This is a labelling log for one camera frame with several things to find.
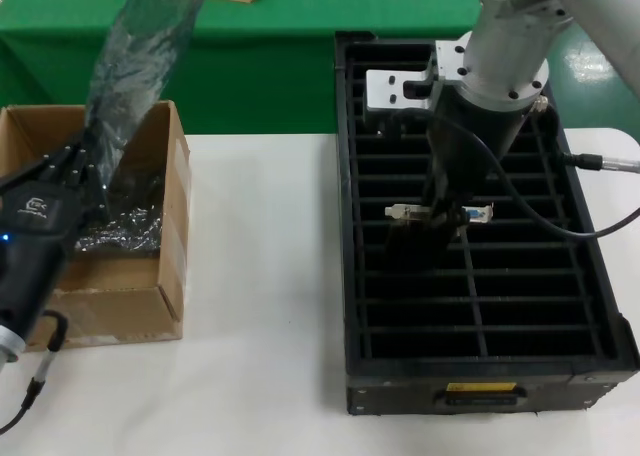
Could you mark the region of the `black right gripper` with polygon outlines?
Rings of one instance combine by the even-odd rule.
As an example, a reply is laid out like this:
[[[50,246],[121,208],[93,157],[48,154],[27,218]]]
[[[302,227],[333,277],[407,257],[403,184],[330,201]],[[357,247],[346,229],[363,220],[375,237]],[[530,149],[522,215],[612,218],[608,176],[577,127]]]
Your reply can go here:
[[[446,237],[458,237],[470,224],[460,205],[482,190],[493,164],[491,152],[502,159],[512,146],[531,108],[489,111],[464,99],[456,89],[445,88],[427,125],[431,150],[423,202],[429,207],[427,224],[442,226]]]

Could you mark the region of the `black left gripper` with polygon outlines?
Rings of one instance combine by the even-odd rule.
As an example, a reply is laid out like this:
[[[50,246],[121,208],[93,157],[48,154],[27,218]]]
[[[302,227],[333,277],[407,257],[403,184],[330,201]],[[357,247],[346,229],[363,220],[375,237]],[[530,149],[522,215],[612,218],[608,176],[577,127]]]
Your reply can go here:
[[[74,251],[83,206],[69,188],[77,186],[87,210],[108,210],[106,186],[79,143],[1,178],[7,192],[1,209],[1,325],[22,339],[30,337]]]

